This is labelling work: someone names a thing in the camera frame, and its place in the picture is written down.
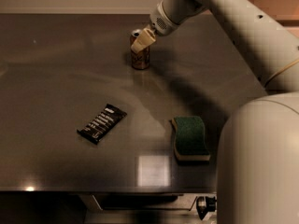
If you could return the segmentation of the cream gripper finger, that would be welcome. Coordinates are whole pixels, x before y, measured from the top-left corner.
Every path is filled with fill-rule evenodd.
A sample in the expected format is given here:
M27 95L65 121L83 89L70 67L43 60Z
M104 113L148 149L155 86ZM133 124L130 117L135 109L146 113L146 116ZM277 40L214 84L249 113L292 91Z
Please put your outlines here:
M150 28L144 28L131 45L131 51L138 53L156 42L156 35Z

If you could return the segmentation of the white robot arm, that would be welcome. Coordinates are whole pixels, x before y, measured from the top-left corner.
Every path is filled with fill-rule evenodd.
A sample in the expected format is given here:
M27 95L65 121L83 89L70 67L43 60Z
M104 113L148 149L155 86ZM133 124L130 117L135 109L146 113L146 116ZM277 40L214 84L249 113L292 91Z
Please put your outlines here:
M218 224L299 224L299 42L248 0L163 0L133 52L210 10L240 53L232 89L252 92L231 113L217 154Z

